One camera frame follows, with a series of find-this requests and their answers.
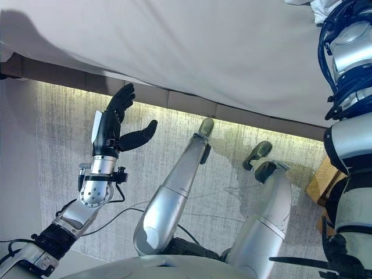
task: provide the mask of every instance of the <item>humanoid robot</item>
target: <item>humanoid robot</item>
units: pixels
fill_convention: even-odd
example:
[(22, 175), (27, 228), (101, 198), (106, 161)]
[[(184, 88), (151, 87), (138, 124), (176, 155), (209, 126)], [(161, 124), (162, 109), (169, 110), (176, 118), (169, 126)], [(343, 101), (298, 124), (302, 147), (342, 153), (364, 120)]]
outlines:
[[(243, 165), (263, 183), (265, 201), (247, 218), (231, 249), (222, 255), (198, 244), (173, 238), (199, 164), (205, 163), (213, 120), (206, 119), (188, 143), (173, 170), (154, 194), (134, 233), (139, 257), (96, 267), (65, 278), (267, 278), (273, 261), (320, 269), (323, 278), (372, 278), (372, 3), (346, 0), (325, 20), (318, 58), (331, 86), (333, 103), (326, 119), (340, 120), (326, 130), (324, 146), (332, 164), (348, 175), (334, 188), (323, 220), (323, 248), (328, 262), (277, 257), (289, 220), (291, 185), (288, 167), (266, 156), (271, 145), (259, 144)], [(326, 61), (332, 56), (333, 77)], [(98, 210), (112, 202), (113, 191), (126, 181), (115, 171), (119, 152), (148, 142), (156, 121), (142, 131), (120, 137), (124, 112), (132, 104), (133, 86), (122, 88), (107, 109), (96, 112), (92, 129), (93, 163), (82, 164), (77, 199), (24, 248), (0, 260), (0, 278), (49, 276), (59, 260), (84, 234)], [(328, 237), (326, 226), (336, 235)]]

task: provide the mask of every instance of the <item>white fabric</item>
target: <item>white fabric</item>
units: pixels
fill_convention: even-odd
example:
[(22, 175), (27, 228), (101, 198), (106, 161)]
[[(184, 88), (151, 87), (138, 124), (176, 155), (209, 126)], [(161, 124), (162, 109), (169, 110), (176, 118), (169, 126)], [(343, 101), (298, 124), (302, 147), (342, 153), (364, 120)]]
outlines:
[(307, 6), (282, 1), (1, 1), (1, 46), (125, 74), (264, 115), (330, 126)]
[(327, 16), (336, 8), (342, 1), (335, 0), (314, 0), (310, 3), (314, 15), (315, 15), (315, 24), (323, 23)]
[(310, 2), (310, 6), (314, 12), (314, 23), (321, 24), (342, 0), (284, 0), (284, 2), (293, 5), (303, 5)]

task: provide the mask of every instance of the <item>black cable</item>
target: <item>black cable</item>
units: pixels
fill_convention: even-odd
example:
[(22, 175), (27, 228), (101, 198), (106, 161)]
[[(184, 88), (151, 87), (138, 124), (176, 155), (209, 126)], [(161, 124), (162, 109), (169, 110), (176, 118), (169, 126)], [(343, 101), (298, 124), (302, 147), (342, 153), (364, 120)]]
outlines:
[(14, 257), (15, 255), (15, 252), (13, 251), (12, 249), (12, 245), (14, 243), (17, 243), (17, 242), (25, 242), (25, 243), (32, 243), (34, 242), (33, 240), (29, 240), (29, 239), (23, 239), (23, 238), (18, 238), (18, 239), (14, 239), (13, 241), (10, 241), (10, 243), (8, 244), (8, 252), (9, 254)]
[(190, 232), (188, 232), (188, 230), (186, 230), (183, 226), (181, 225), (177, 225), (178, 228), (180, 228), (181, 230), (183, 230), (189, 237), (191, 237), (191, 239), (198, 245), (200, 245), (200, 243), (195, 239), (195, 237), (192, 236), (192, 234)]
[[(13, 251), (13, 256), (14, 256), (15, 254), (17, 254), (19, 251), (21, 251), (21, 249), (17, 249), (17, 250), (15, 250), (15, 251)], [(0, 259), (0, 265), (1, 265), (3, 262), (5, 262), (6, 259), (10, 258), (11, 256), (12, 256), (12, 254), (7, 254), (7, 255), (5, 255), (4, 257), (2, 257), (2, 258)]]
[[(334, 110), (341, 105), (341, 103), (345, 100), (345, 98), (347, 96), (349, 96), (353, 92), (356, 92), (360, 88), (363, 88), (366, 84), (368, 84), (370, 82), (372, 82), (372, 76), (371, 77), (368, 77), (368, 78), (366, 78), (364, 80), (362, 78), (360, 78), (360, 81), (359, 82), (357, 82), (352, 88), (348, 89), (347, 92), (344, 93), (344, 97), (342, 99), (340, 99), (337, 102), (334, 102), (333, 103), (333, 106), (330, 109), (330, 111), (326, 114), (325, 119), (328, 120), (328, 119), (330, 119), (331, 117), (334, 116), (334, 114), (335, 114), (334, 113)], [(358, 101), (354, 105), (352, 105), (351, 107), (349, 107), (347, 110), (344, 110), (344, 112), (346, 112), (346, 111), (350, 112), (350, 111), (354, 111), (356, 109), (360, 109), (360, 108), (363, 107), (363, 105), (366, 102), (371, 101), (371, 99), (372, 99), (371, 96), (367, 96), (367, 97), (365, 97), (364, 99), (361, 99), (361, 100), (358, 99)], [(341, 118), (343, 118), (343, 117), (340, 116), (340, 115), (338, 115), (336, 119), (341, 119)]]
[(95, 230), (95, 231), (91, 231), (91, 232), (88, 232), (87, 234), (83, 234), (82, 237), (86, 237), (87, 235), (91, 235), (91, 234), (95, 234), (97, 233), (98, 231), (100, 231), (101, 229), (103, 229), (104, 227), (106, 227), (107, 225), (109, 225), (113, 220), (115, 220), (116, 218), (118, 218), (122, 213), (124, 213), (125, 211), (128, 211), (128, 210), (136, 210), (136, 211), (139, 211), (139, 212), (145, 212), (144, 210), (142, 209), (138, 209), (138, 208), (127, 208), (127, 209), (124, 209), (122, 210), (121, 212), (119, 212), (113, 219), (111, 219), (108, 223), (106, 223), (105, 225), (103, 225), (101, 228)]
[(335, 229), (335, 225), (333, 225), (332, 222), (329, 221), (328, 219), (327, 219), (327, 225), (328, 225), (329, 227)]
[(118, 190), (120, 196), (121, 196), (121, 199), (118, 199), (116, 201), (109, 201), (108, 203), (113, 203), (113, 202), (124, 202), (126, 200), (126, 197), (124, 196), (123, 194), (123, 191), (120, 189), (120, 186), (118, 185), (118, 183), (115, 183), (115, 187), (116, 189)]
[(15, 240), (15, 239), (12, 239), (12, 240), (2, 240), (2, 241), (0, 241), (0, 243), (12, 242), (13, 240)]
[(325, 19), (323, 27), (320, 30), (320, 34), (319, 34), (319, 43), (318, 43), (318, 51), (317, 51), (318, 62), (319, 62), (320, 70), (323, 73), (323, 76), (325, 77), (327, 82), (329, 83), (333, 94), (337, 93), (337, 86), (332, 78), (331, 72), (327, 65), (326, 55), (324, 53), (324, 47), (325, 47), (324, 39), (328, 32), (333, 32), (332, 36), (334, 36), (334, 38), (339, 35), (339, 32), (341, 30), (336, 30), (336, 28), (339, 27), (339, 20), (344, 20), (344, 17), (342, 16), (344, 15), (345, 11), (355, 2), (356, 2), (355, 0), (345, 0), (341, 5), (338, 5)]
[(69, 201), (67, 204), (65, 204), (63, 207), (62, 207), (62, 209), (60, 210), (60, 211), (57, 211), (56, 212), (56, 217), (58, 217), (58, 215), (62, 212), (62, 211), (64, 211), (71, 203), (73, 203), (74, 201), (76, 201), (76, 199), (73, 199), (72, 201)]
[[(98, 231), (100, 231), (101, 229), (105, 228), (107, 225), (109, 225), (113, 220), (115, 220), (116, 218), (118, 218), (122, 213), (124, 213), (125, 211), (128, 211), (128, 210), (135, 210), (135, 211), (139, 211), (139, 212), (145, 212), (144, 210), (142, 209), (138, 209), (138, 208), (127, 208), (127, 209), (124, 209), (122, 210), (121, 212), (119, 212), (113, 219), (111, 219), (108, 223), (106, 223), (105, 225), (103, 225), (101, 228), (95, 230), (95, 231), (91, 231), (87, 234), (83, 234), (82, 237), (86, 237), (87, 235), (91, 235), (91, 234), (95, 234), (97, 233)], [(179, 227), (181, 230), (183, 230), (196, 244), (200, 245), (200, 243), (196, 240), (196, 238), (188, 231), (186, 230), (183, 226), (181, 225), (177, 225), (177, 227)]]

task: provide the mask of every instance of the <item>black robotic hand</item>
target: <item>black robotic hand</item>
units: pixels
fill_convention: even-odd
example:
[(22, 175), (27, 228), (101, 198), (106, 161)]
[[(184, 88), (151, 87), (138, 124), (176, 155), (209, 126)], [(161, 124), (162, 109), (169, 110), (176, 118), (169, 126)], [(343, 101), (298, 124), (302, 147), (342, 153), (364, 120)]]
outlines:
[(93, 156), (119, 157), (120, 151), (128, 151), (146, 144), (154, 135), (158, 122), (152, 120), (141, 131), (131, 132), (120, 137), (120, 123), (125, 111), (133, 104), (134, 87), (128, 84), (112, 97), (107, 109), (101, 116), (98, 132), (93, 142)]

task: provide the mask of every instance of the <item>silver robot leg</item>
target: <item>silver robot leg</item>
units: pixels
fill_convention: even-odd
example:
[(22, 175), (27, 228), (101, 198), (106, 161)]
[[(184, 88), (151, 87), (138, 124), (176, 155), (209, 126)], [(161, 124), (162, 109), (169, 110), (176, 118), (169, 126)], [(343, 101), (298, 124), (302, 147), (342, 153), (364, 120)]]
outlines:
[(291, 183), (287, 177), (288, 166), (281, 162), (260, 158), (252, 160), (255, 177), (264, 177), (263, 197), (241, 228), (234, 245), (227, 255), (231, 264), (249, 276), (264, 279), (270, 275), (273, 262), (285, 238), (291, 211)]
[(209, 154), (208, 136), (213, 120), (207, 118), (190, 139), (184, 153), (152, 197), (134, 231), (140, 256), (161, 253), (173, 238), (200, 164)]

